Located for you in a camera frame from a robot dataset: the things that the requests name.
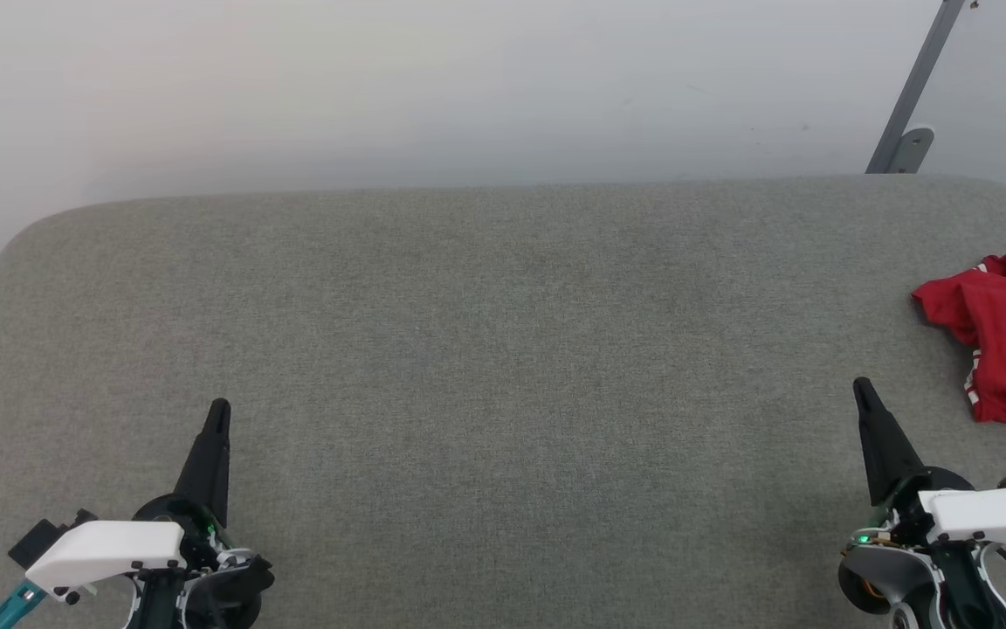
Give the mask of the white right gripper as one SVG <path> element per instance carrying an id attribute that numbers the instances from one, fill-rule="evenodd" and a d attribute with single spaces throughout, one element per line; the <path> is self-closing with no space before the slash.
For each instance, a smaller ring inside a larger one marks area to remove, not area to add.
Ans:
<path id="1" fill-rule="evenodd" d="M 851 383 L 872 525 L 851 535 L 854 546 L 927 552 L 938 544 L 1006 547 L 1006 477 L 994 489 L 974 489 L 960 475 L 925 468 L 897 418 L 867 377 Z"/>

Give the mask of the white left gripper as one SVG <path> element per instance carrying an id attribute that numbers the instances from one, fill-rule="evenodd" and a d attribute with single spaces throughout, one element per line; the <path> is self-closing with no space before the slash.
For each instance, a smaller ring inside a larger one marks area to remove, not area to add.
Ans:
<path id="1" fill-rule="evenodd" d="M 174 494 L 129 521 L 85 511 L 71 526 L 41 527 L 24 576 L 59 600 L 111 577 L 131 577 L 137 597 L 175 604 L 254 604 L 275 585 L 272 563 L 226 534 L 231 403 L 213 399 Z"/>

